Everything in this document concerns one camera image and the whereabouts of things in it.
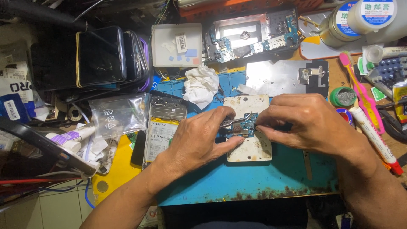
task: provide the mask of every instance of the forearm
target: forearm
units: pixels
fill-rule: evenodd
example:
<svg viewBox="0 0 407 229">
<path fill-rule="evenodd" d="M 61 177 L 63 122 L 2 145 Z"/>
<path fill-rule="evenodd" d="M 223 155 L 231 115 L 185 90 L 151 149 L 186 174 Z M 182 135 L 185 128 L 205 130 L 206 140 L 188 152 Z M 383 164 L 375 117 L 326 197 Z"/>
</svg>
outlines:
<svg viewBox="0 0 407 229">
<path fill-rule="evenodd" d="M 341 194 L 356 221 L 367 228 L 403 228 L 407 224 L 407 192 L 381 164 L 363 139 L 339 158 Z"/>
<path fill-rule="evenodd" d="M 136 228 L 155 195 L 180 176 L 176 171 L 169 171 L 166 160 L 159 155 L 145 170 L 103 200 L 81 229 Z"/>
</svg>

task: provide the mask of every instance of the marker pen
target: marker pen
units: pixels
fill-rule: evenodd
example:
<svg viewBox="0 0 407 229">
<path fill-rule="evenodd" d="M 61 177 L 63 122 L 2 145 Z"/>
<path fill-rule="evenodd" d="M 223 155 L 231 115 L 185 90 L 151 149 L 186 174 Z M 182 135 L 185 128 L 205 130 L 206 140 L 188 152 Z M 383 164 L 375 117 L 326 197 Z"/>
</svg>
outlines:
<svg viewBox="0 0 407 229">
<path fill-rule="evenodd" d="M 397 162 L 396 157 L 392 154 L 389 147 L 384 143 L 383 139 L 373 127 L 372 123 L 366 117 L 365 113 L 360 107 L 353 107 L 349 109 L 350 113 L 356 119 L 356 122 L 360 125 L 360 128 L 366 134 L 368 139 L 373 143 L 374 147 L 379 151 L 383 160 L 390 165 L 392 171 L 397 174 L 403 174 L 403 169 Z"/>
</svg>

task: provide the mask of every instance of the white bottle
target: white bottle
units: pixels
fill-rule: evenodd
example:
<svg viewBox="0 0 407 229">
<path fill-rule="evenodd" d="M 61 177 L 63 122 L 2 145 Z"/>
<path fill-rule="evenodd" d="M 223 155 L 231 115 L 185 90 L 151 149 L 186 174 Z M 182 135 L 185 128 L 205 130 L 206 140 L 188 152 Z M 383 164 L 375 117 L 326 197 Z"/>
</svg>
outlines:
<svg viewBox="0 0 407 229">
<path fill-rule="evenodd" d="M 395 0 L 359 0 L 348 13 L 348 25 L 354 32 L 365 35 L 386 27 L 396 15 Z"/>
<path fill-rule="evenodd" d="M 394 0 L 397 2 L 398 14 L 388 26 L 377 33 L 366 34 L 368 44 L 379 44 L 398 40 L 407 36 L 407 0 Z"/>
</svg>

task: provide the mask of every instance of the hand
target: hand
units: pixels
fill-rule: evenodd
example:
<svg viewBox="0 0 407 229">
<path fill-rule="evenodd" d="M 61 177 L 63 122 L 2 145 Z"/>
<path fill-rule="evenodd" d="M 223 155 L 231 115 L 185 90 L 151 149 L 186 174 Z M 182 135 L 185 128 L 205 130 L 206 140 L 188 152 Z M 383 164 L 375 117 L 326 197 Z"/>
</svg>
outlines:
<svg viewBox="0 0 407 229">
<path fill-rule="evenodd" d="M 291 131 L 274 130 L 285 122 L 293 124 Z M 333 156 L 343 156 L 350 148 L 367 141 L 320 94 L 275 96 L 258 115 L 256 124 L 256 129 L 272 142 Z"/>
<path fill-rule="evenodd" d="M 231 107 L 220 106 L 181 120 L 172 142 L 159 156 L 166 157 L 171 170 L 187 173 L 195 170 L 244 142 L 243 137 L 232 137 L 226 142 L 215 143 L 216 134 L 223 120 L 236 113 Z"/>
</svg>

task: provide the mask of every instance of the phone battery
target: phone battery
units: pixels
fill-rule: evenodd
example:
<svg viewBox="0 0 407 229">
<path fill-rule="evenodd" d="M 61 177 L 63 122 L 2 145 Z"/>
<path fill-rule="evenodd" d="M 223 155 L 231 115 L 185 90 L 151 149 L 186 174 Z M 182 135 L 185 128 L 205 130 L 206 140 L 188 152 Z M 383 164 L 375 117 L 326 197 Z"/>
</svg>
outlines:
<svg viewBox="0 0 407 229">
<path fill-rule="evenodd" d="M 151 118 L 149 133 L 147 135 L 147 157 L 145 162 L 152 162 L 159 153 L 168 148 L 178 125 L 179 121 L 177 120 Z"/>
</svg>

